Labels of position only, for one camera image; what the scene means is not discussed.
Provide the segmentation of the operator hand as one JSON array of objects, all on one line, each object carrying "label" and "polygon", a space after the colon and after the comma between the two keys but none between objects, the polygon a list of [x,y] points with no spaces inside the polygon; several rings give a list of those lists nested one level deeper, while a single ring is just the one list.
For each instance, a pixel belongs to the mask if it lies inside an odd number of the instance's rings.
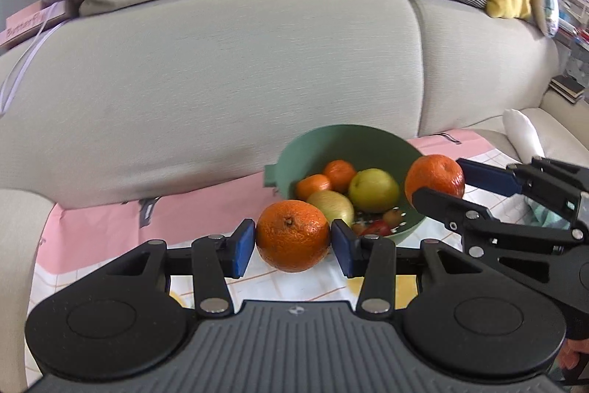
[{"label": "operator hand", "polygon": [[563,370],[574,369],[581,354],[589,353],[589,340],[566,339],[557,357],[559,367]]}]

